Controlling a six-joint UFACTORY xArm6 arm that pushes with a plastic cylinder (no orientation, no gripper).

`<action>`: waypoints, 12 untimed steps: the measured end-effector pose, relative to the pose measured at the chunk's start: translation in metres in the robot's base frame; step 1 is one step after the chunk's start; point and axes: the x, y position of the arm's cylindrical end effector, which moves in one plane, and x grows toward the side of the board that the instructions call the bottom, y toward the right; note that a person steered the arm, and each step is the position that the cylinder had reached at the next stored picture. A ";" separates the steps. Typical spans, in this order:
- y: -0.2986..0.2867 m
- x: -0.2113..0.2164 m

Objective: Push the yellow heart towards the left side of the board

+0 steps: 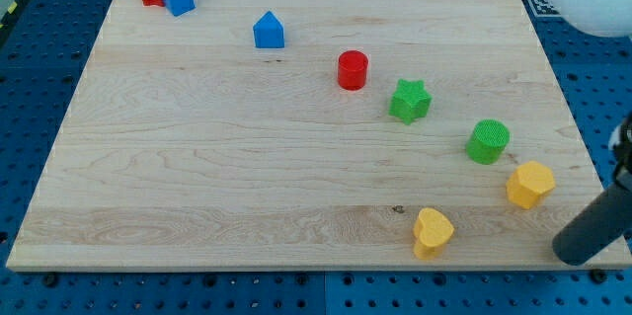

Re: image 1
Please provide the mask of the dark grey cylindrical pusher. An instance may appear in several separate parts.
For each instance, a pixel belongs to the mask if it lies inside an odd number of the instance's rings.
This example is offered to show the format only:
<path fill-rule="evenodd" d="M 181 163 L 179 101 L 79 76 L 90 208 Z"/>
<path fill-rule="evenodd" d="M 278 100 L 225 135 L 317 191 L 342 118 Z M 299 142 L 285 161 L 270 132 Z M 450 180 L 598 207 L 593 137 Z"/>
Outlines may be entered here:
<path fill-rule="evenodd" d="M 552 249 L 560 261 L 579 266 L 630 228 L 631 182 L 613 182 L 554 236 Z"/>

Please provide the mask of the black pusher mount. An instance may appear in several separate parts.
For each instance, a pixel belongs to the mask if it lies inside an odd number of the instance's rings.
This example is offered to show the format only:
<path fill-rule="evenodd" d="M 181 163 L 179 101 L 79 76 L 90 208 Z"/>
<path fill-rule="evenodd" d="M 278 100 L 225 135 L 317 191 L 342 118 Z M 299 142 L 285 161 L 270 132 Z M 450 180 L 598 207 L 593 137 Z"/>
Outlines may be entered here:
<path fill-rule="evenodd" d="M 608 148 L 616 160 L 612 173 L 612 186 L 626 192 L 631 191 L 631 114 L 611 132 Z"/>

